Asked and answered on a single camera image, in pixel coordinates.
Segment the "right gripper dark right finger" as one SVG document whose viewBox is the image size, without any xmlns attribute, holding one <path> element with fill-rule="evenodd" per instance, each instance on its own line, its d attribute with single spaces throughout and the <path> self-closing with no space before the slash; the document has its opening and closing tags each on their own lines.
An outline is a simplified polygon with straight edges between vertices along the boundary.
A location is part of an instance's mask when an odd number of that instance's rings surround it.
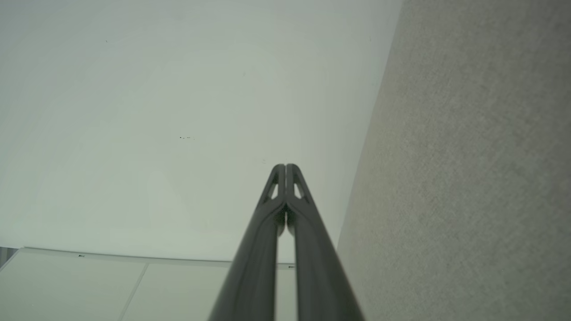
<svg viewBox="0 0 571 321">
<path fill-rule="evenodd" d="M 288 229 L 294 236 L 298 319 L 363 321 L 334 245 L 300 168 L 286 166 Z"/>
</svg>

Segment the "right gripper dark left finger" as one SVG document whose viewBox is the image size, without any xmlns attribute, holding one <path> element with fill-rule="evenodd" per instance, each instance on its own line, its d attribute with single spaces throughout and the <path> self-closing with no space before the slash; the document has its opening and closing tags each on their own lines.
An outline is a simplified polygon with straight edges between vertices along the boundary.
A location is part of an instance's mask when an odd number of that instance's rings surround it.
<svg viewBox="0 0 571 321">
<path fill-rule="evenodd" d="M 211 321 L 273 321 L 277 240 L 283 231 L 286 170 L 270 172 L 237 254 L 216 299 Z"/>
</svg>

